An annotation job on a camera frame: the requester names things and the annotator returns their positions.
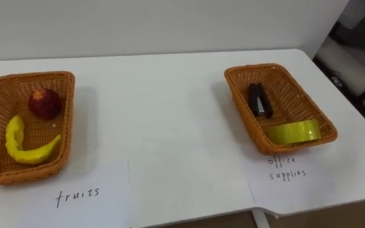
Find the basket rim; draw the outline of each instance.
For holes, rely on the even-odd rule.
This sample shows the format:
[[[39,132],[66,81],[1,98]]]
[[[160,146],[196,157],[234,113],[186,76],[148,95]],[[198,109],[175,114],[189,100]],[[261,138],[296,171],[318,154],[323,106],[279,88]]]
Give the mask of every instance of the basket rim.
[[[50,72],[30,72],[30,73],[14,73],[9,75],[3,75],[0,76],[0,81],[6,80],[6,79],[13,79],[13,78],[21,78],[21,77],[43,77],[45,75],[62,75],[66,76],[66,81],[68,83],[68,86],[65,90],[66,94],[66,105],[65,111],[63,114],[63,127],[61,129],[62,134],[62,142],[60,143],[59,153],[56,159],[49,163],[45,163],[42,165],[29,167],[23,170],[15,170],[15,171],[7,171],[7,172],[1,172],[0,178],[3,177],[4,179],[7,177],[13,177],[19,174],[26,174],[30,172],[40,171],[40,170],[46,170],[51,167],[56,167],[56,169],[60,169],[68,159],[68,154],[70,152],[70,144],[71,144],[71,138],[72,138],[72,113],[73,113],[73,99],[74,99],[74,84],[75,84],[75,76],[72,72],[68,71],[50,71]]]
[[[238,93],[240,93],[240,90],[236,84],[236,82],[233,80],[233,75],[231,75],[232,71],[235,70],[245,70],[245,69],[255,69],[255,68],[278,68],[280,69],[286,77],[288,77],[291,80],[291,83],[295,85],[298,89],[300,89],[302,92],[304,92],[304,98],[307,100],[307,102],[319,113],[319,115],[322,116],[324,121],[329,125],[329,127],[332,129],[331,133],[326,135],[325,137],[322,137],[318,139],[317,141],[309,141],[309,142],[301,142],[299,144],[274,144],[270,141],[270,139],[267,137],[267,135],[262,130],[261,125],[257,121],[257,119],[254,117],[254,114],[251,112],[250,108],[247,105],[247,102],[245,101],[245,98],[241,95],[240,100],[242,103],[245,104],[247,112],[249,112],[251,119],[253,120],[253,123],[255,124],[257,128],[257,134],[260,135],[263,140],[266,142],[263,147],[265,147],[268,150],[277,150],[280,149],[281,151],[292,151],[297,148],[304,148],[309,146],[315,146],[322,143],[329,143],[331,141],[336,140],[338,137],[338,132],[336,130],[336,127],[333,125],[332,121],[329,120],[329,118],[322,112],[322,110],[315,104],[315,102],[312,100],[312,98],[304,91],[304,89],[298,84],[298,82],[291,76],[289,71],[283,67],[280,64],[277,63],[262,63],[262,64],[256,64],[256,65],[243,65],[243,66],[234,66],[231,68],[228,68],[225,70],[224,75],[226,80],[232,85],[233,89]]]

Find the white paper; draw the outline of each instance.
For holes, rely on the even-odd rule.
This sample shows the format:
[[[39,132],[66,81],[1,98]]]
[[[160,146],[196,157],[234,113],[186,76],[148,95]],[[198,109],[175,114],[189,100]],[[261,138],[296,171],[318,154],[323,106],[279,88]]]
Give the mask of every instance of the white paper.
[[[306,149],[290,155],[251,155],[245,162],[254,201],[272,210],[295,202],[319,202],[333,188],[323,151]]]
[[[32,186],[21,209],[21,228],[128,228],[132,217],[128,162],[96,167],[83,178]]]

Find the plastic fruit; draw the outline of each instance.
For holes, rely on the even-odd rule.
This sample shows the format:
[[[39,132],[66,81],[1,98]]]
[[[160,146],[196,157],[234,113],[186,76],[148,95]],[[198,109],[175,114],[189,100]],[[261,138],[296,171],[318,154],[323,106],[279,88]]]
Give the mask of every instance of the plastic fruit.
[[[61,100],[51,89],[37,89],[29,97],[28,109],[46,120],[56,117],[61,111]]]
[[[6,126],[5,147],[10,157],[22,164],[38,165],[46,161],[52,154],[54,147],[61,139],[58,134],[55,139],[37,149],[24,151],[22,149],[23,131],[25,126],[19,115],[14,116]]]

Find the yellow tape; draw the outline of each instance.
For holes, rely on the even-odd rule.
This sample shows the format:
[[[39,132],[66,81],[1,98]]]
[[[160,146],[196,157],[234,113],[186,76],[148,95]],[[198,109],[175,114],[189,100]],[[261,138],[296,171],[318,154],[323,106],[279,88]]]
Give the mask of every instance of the yellow tape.
[[[306,120],[269,127],[266,135],[274,144],[291,144],[320,139],[322,137],[317,120]]]

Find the floor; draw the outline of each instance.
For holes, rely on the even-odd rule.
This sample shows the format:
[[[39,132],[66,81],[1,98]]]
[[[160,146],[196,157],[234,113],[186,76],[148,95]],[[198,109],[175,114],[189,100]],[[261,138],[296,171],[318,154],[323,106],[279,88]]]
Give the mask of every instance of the floor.
[[[271,228],[365,228],[365,202],[316,212],[274,218],[267,216]],[[242,212],[166,228],[255,228],[252,214]]]

